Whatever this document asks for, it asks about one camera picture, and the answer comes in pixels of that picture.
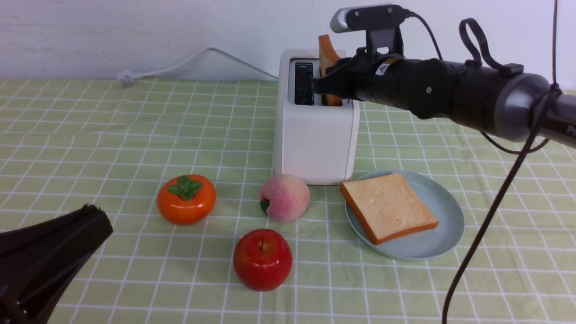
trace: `slice of bread in toaster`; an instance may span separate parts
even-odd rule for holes
[[[334,50],[328,34],[318,37],[318,45],[320,49],[320,77],[324,77],[326,68],[336,64],[340,57]],[[342,99],[334,95],[322,95],[322,103],[325,106],[342,106]]]

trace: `peach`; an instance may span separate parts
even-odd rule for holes
[[[260,189],[260,207],[270,218],[285,223],[306,211],[310,202],[308,185],[299,177],[276,174]]]

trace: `persimmon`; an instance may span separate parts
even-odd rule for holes
[[[166,182],[156,198],[160,215],[176,225],[191,225],[208,216],[216,204],[216,189],[205,176],[182,175]]]

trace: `white toaster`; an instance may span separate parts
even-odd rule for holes
[[[336,51],[346,57],[345,51]],[[311,94],[306,76],[320,76],[319,50],[288,49],[282,53],[273,168],[292,174],[309,185],[339,185],[352,176],[359,103],[343,100],[340,107],[322,104]]]

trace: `plate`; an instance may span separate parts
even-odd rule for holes
[[[373,171],[359,177],[358,180],[391,173],[401,173],[404,176],[412,190],[438,219],[438,226],[428,231],[413,233],[374,245],[368,239],[362,224],[358,221],[350,205],[345,203],[348,221],[360,239],[378,253],[404,261],[440,257],[456,247],[464,235],[464,213],[454,196],[439,183],[421,174],[406,170]]]

